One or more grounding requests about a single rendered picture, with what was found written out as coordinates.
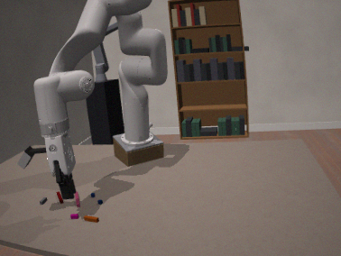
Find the orange rod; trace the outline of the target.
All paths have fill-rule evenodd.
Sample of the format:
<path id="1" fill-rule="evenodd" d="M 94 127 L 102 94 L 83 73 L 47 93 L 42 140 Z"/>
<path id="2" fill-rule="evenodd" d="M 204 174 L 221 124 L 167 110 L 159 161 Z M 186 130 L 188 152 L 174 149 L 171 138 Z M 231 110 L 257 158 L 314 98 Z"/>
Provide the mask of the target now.
<path id="1" fill-rule="evenodd" d="M 98 217 L 87 216 L 87 215 L 84 216 L 84 220 L 89 221 L 89 222 L 95 222 L 95 223 L 99 221 Z"/>

